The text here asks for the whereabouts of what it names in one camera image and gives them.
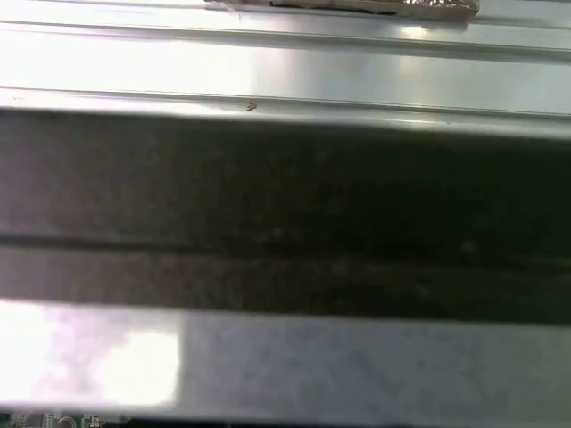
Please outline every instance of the dark gap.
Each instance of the dark gap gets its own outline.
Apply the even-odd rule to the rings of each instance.
[[[6,111],[0,297],[570,324],[567,142]]]

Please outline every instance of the metal ledge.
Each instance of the metal ledge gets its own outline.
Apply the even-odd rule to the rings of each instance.
[[[538,136],[571,113],[569,22],[561,18],[571,16],[571,4],[483,1],[467,27],[342,12],[209,10],[196,1],[10,0],[0,16],[0,46],[18,54],[5,59],[0,80],[0,105],[9,108],[68,110],[72,92],[79,111],[216,117],[236,98],[256,102],[256,115],[272,111],[266,101],[284,100],[279,110],[293,121],[320,121],[325,111],[356,120],[344,105],[382,106],[383,126],[400,126],[402,111],[460,111],[464,119],[435,122],[466,132],[517,133],[521,127],[497,113],[532,115],[525,131]],[[483,125],[482,112],[501,124]],[[423,114],[404,121],[433,121]]]
[[[444,428],[571,422],[568,329],[8,300],[0,311],[7,407]]]

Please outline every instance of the metal bar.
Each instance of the metal bar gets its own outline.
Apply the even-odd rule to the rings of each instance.
[[[0,302],[0,405],[235,421],[571,422],[568,329]]]

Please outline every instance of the aluminum rail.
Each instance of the aluminum rail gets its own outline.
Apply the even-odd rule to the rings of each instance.
[[[374,426],[571,421],[567,329],[9,300],[0,311],[2,406]]]
[[[569,16],[571,4],[519,0],[484,0],[467,26],[5,0],[0,105],[565,138]]]

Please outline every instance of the metal shelf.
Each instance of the metal shelf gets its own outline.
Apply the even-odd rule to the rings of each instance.
[[[186,0],[0,2],[0,107],[24,111],[4,112],[0,127],[0,298],[37,300],[0,300],[0,405],[569,426],[568,327],[490,325],[477,313],[478,324],[343,319],[362,309],[356,300],[336,318],[295,315],[330,313],[313,304],[322,286],[338,284],[328,300],[338,302],[354,272],[367,286],[361,297],[399,284],[423,301],[420,254],[442,294],[471,278],[480,303],[481,284],[525,286],[514,304],[534,308],[524,321],[568,324],[569,17],[569,3],[519,0],[482,0],[468,25]],[[511,138],[481,144],[490,135]],[[275,147],[286,149],[271,152],[280,136]],[[343,205],[331,223],[321,188]],[[448,203],[459,194],[463,206]],[[278,253],[292,243],[316,261],[285,263]],[[371,262],[394,249],[402,264]],[[236,261],[248,251],[257,259]],[[308,306],[278,308],[300,271]],[[264,295],[278,277],[281,294]],[[212,284],[227,287],[217,299]],[[229,284],[258,300],[223,294]],[[176,287],[186,294],[166,294]],[[497,293],[490,305],[512,302]],[[49,299],[69,305],[38,303]],[[244,313],[266,308],[292,315]]]
[[[4,1],[0,105],[568,135],[571,4],[484,0],[467,26],[208,7]]]
[[[0,365],[7,406],[444,428],[571,420],[568,330],[6,300],[0,310],[0,341],[19,350]]]

